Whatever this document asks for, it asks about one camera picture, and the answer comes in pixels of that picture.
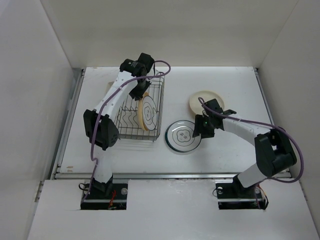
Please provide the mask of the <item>yellow-backed white plate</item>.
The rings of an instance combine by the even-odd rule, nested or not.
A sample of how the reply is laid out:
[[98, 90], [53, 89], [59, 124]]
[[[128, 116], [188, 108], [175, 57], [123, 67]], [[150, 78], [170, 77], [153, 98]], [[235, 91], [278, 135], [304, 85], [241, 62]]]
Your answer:
[[148, 92], [145, 92], [137, 104], [138, 125], [144, 131], [153, 131], [158, 123], [157, 106]]

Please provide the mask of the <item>white plate green lettered rim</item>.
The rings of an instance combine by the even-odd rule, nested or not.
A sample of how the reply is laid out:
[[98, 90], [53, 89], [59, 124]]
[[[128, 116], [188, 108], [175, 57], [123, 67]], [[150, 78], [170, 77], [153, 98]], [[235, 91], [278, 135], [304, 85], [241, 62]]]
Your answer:
[[165, 142], [178, 153], [195, 150], [201, 143], [201, 137], [193, 137], [195, 123], [189, 120], [173, 122], [165, 131]]

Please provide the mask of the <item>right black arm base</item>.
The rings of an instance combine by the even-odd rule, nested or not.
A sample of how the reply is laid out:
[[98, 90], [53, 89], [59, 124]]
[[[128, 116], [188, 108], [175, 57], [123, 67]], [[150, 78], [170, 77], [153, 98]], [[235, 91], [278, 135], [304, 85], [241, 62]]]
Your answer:
[[266, 210], [269, 199], [259, 185], [236, 189], [232, 182], [217, 181], [212, 194], [219, 210]]

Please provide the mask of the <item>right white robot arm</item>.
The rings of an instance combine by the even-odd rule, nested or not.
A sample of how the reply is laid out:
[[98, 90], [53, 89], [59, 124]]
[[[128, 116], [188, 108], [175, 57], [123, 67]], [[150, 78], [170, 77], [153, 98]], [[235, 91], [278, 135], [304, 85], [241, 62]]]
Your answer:
[[238, 136], [254, 147], [255, 163], [232, 179], [231, 192], [236, 198], [255, 194], [259, 183], [303, 161], [294, 139], [281, 127], [242, 119], [234, 110], [222, 110], [218, 101], [198, 98], [202, 114], [195, 116], [194, 137], [213, 138], [216, 130]]

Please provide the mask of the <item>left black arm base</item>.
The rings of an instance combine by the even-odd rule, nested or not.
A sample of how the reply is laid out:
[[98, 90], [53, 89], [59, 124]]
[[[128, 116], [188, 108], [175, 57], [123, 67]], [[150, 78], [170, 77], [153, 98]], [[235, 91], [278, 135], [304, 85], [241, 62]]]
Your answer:
[[107, 183], [93, 179], [90, 183], [78, 185], [82, 191], [80, 201], [81, 210], [126, 210], [128, 197], [128, 183], [113, 183], [111, 178]]

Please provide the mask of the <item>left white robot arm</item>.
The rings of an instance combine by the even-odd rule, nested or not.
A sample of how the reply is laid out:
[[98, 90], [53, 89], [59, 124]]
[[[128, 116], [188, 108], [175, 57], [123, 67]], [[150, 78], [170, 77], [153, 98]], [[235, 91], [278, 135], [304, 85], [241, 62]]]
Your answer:
[[98, 146], [105, 151], [115, 145], [119, 137], [119, 130], [114, 123], [114, 118], [128, 96], [136, 101], [143, 98], [153, 78], [147, 75], [154, 64], [155, 60], [146, 53], [141, 53], [137, 60], [124, 60], [119, 67], [115, 81], [100, 103], [93, 110], [85, 110], [84, 128], [91, 144], [90, 159], [94, 162], [94, 168], [89, 185], [83, 190], [84, 199], [91, 193], [92, 188], [100, 198], [104, 199], [111, 195], [112, 186], [109, 183], [95, 180], [99, 159], [94, 156], [94, 149], [95, 146]]

